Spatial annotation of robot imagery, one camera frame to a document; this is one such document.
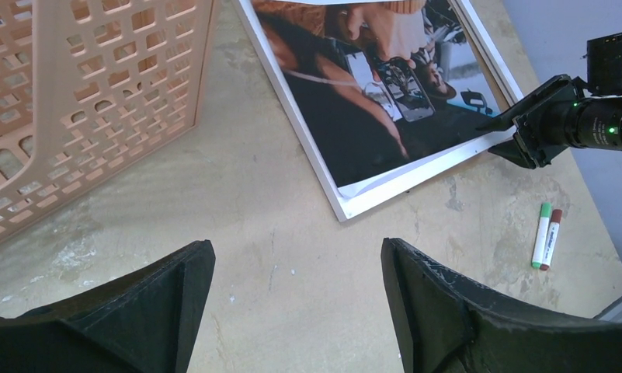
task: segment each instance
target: plastic basket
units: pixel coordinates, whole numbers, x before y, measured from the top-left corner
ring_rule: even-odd
[[[0,0],[0,242],[195,126],[218,0]]]

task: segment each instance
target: table surface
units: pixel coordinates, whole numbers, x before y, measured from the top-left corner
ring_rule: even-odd
[[[473,3],[531,91],[538,81],[501,0]],[[547,309],[592,317],[622,295],[622,264],[570,152],[534,171],[479,155],[339,224],[233,5],[222,5],[200,126],[0,245],[0,316],[197,239],[211,240],[217,264],[189,371],[401,371],[386,237]],[[530,268],[543,201],[565,211],[548,272]]]

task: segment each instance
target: green marker cap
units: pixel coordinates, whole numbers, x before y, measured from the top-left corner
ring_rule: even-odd
[[[545,204],[541,204],[541,212],[539,213],[541,218],[550,218],[551,217],[551,204],[548,202]]]

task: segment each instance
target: gray floor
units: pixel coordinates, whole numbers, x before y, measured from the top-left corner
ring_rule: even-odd
[[[504,3],[541,81],[557,74],[586,80],[587,40],[622,32],[622,0]],[[573,155],[622,260],[622,153],[575,149]]]

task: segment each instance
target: red marker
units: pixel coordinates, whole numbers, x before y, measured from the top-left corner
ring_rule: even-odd
[[[558,240],[558,230],[560,229],[561,219],[562,210],[553,210],[551,222],[548,225],[548,233],[546,234],[546,249],[544,250],[544,258],[541,260],[540,270],[548,270],[548,268],[551,267],[553,249],[555,249],[555,242]]]

